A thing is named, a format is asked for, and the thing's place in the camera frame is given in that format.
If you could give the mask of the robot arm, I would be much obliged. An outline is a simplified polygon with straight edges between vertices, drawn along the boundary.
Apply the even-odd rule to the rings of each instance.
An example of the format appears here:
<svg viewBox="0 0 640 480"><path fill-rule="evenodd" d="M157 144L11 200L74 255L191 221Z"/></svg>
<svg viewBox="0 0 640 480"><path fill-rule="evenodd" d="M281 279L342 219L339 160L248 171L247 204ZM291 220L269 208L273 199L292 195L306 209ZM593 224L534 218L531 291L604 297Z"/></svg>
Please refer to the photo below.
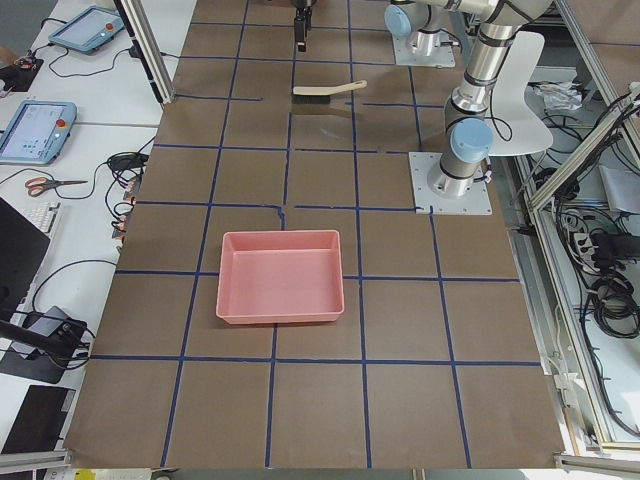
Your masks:
<svg viewBox="0 0 640 480"><path fill-rule="evenodd" d="M549 8L549 1L391 1L385 24L400 35L427 30L444 11L477 16L476 40L463 79L445 105L448 146L442 154L438 174L447 181L470 182L480 162L488 156L493 133L485 123L494 85L505 59L525 25Z"/></svg>

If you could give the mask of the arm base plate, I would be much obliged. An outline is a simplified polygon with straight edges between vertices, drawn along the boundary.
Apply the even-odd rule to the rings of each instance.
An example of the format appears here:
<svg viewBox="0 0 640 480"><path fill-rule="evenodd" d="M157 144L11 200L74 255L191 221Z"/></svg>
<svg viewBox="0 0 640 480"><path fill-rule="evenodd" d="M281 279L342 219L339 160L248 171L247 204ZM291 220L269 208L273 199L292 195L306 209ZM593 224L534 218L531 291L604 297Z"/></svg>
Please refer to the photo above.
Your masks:
<svg viewBox="0 0 640 480"><path fill-rule="evenodd" d="M457 42L446 32L413 32L406 37L393 36L395 63L402 66L453 68Z"/></svg>
<svg viewBox="0 0 640 480"><path fill-rule="evenodd" d="M437 152L410 152L409 168L415 210L419 214L471 215L492 214L487 182L480 167L467 179L447 176Z"/></svg>

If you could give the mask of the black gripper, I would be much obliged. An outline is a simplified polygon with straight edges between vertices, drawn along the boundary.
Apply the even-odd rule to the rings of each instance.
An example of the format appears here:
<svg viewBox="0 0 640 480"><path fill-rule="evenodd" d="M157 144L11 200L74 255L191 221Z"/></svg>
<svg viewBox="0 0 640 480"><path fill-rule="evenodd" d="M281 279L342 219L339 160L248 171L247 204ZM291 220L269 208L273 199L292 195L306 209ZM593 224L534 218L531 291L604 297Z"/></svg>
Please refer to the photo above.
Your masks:
<svg viewBox="0 0 640 480"><path fill-rule="evenodd" d="M299 51L307 50L307 37L311 29L311 8L317 0L291 0L291 4L297 9L294 18L294 39Z"/></svg>

